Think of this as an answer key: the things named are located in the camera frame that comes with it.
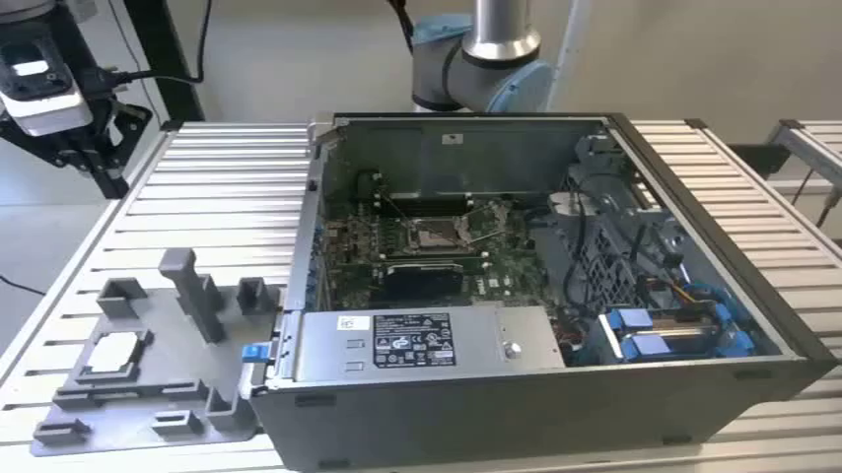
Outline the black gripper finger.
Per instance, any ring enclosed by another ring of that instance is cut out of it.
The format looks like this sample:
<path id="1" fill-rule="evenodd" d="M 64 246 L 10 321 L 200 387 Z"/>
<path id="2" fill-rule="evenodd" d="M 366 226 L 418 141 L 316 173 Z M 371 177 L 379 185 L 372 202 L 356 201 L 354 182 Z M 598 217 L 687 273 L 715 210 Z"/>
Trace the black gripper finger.
<path id="1" fill-rule="evenodd" d="M 3 117 L 2 139 L 56 168 L 90 171 L 86 159 L 62 133 L 31 136 L 10 117 Z"/>
<path id="2" fill-rule="evenodd" d="M 150 125 L 152 111 L 120 101 L 110 102 L 108 111 L 110 114 L 96 122 L 91 174 L 103 196 L 123 198 L 130 189 L 124 170 Z"/>

